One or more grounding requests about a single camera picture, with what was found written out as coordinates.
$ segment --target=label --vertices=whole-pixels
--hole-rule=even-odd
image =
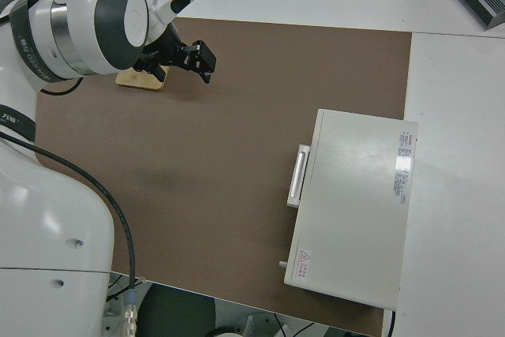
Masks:
[[[312,252],[307,249],[298,249],[297,263],[294,265],[294,278],[297,280],[307,280],[309,276],[309,263]]]
[[[403,132],[398,139],[398,154],[395,164],[395,183],[393,191],[397,203],[404,204],[408,197],[410,168],[412,167],[412,143],[415,137],[410,132]]]

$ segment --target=drawer handle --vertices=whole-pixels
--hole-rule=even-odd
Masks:
[[[305,168],[309,158],[310,146],[299,145],[297,161],[294,164],[293,177],[291,178],[290,193],[287,197],[287,205],[298,208],[300,205],[301,187],[305,177]]]

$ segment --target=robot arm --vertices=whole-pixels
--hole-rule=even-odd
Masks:
[[[25,23],[30,30],[13,37],[27,66],[45,81],[116,73],[132,66],[164,81],[159,68],[163,64],[196,71],[208,83],[214,55],[201,41],[187,47],[171,24],[192,1],[39,0]],[[34,65],[27,54],[35,55],[40,64]],[[43,73],[40,66],[46,66]]]
[[[38,91],[131,66],[161,81],[159,65],[180,66],[208,82],[214,55],[201,41],[186,46],[172,24],[191,1],[0,0],[0,297],[11,300],[0,324],[7,335],[99,335],[114,244],[100,198],[27,153]],[[130,277],[123,335],[135,334]],[[17,322],[25,314],[30,321]]]

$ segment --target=brown tabletop mat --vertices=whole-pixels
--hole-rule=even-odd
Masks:
[[[184,41],[203,39],[218,57],[210,85],[177,68],[162,92],[121,88],[114,75],[85,78],[73,94],[39,96],[37,144],[114,194],[132,227],[138,275],[380,335],[381,309],[287,286],[279,261],[296,219],[286,198],[297,146],[310,144],[317,109],[402,118],[410,34],[177,25]],[[117,223],[113,269],[128,271]]]

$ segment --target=wooden block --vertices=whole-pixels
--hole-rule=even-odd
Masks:
[[[161,68],[165,75],[168,75],[169,67],[161,66]],[[147,74],[145,71],[138,72],[131,68],[119,72],[116,76],[116,83],[122,87],[133,87],[149,91],[161,91],[164,85],[164,82],[158,81],[154,75]]]

